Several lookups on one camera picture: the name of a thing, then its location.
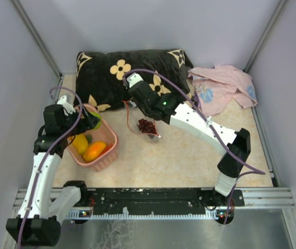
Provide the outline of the green custard apple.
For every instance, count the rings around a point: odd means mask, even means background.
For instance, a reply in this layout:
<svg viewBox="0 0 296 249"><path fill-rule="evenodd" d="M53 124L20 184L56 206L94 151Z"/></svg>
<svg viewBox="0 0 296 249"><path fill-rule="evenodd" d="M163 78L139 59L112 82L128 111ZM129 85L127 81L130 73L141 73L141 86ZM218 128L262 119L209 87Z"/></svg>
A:
<svg viewBox="0 0 296 249"><path fill-rule="evenodd" d="M92 116L94 116L94 128L93 128L93 130L96 130L96 129L98 129L101 126L101 124L102 124L102 118L101 118L101 116L100 116L99 113L91 112L90 114Z"/></svg>

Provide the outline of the clear zip top bag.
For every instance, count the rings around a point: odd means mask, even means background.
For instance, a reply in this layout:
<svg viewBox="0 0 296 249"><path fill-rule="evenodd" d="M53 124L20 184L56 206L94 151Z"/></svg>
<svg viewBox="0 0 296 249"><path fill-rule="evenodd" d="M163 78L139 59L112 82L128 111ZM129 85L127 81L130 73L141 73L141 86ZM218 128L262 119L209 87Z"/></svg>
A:
<svg viewBox="0 0 296 249"><path fill-rule="evenodd" d="M126 110L127 127L133 134L142 135L151 141L158 141L162 138L153 119L146 117L133 101L122 102Z"/></svg>

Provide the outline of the purple grape bunch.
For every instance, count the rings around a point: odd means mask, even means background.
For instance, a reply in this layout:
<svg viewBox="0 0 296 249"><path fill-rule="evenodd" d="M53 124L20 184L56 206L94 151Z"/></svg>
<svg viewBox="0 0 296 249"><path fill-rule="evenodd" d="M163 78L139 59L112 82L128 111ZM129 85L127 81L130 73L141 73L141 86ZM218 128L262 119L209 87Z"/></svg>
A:
<svg viewBox="0 0 296 249"><path fill-rule="evenodd" d="M152 121L148 121L142 118L138 121L137 126L141 133L157 134L156 127Z"/></svg>

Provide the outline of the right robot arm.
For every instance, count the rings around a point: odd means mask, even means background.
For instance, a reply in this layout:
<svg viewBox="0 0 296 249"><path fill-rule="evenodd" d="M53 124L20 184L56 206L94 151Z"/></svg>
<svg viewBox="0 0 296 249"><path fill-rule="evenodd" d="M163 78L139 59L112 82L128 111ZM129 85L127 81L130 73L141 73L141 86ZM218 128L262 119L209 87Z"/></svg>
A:
<svg viewBox="0 0 296 249"><path fill-rule="evenodd" d="M159 96L149 84L133 75L127 79L129 94L145 117L186 130L210 144L222 155L217 168L219 175L214 186L214 201L226 205L232 199L231 189L251 153L250 133L225 128L183 102L180 97L167 93Z"/></svg>

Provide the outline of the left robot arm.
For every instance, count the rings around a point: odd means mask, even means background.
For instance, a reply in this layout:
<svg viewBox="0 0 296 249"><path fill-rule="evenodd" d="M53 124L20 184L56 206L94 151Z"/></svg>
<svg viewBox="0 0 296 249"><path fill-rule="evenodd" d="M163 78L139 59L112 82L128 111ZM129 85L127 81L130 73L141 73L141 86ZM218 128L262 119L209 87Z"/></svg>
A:
<svg viewBox="0 0 296 249"><path fill-rule="evenodd" d="M70 210L83 206L90 199L84 181L68 181L54 201L50 195L55 173L71 136L96 128L101 118L92 115L86 105L77 107L52 104L43 112L44 125L40 127L33 148L33 169L29 185L15 218L9 218L6 230L23 246L55 246L61 235L61 224Z"/></svg>

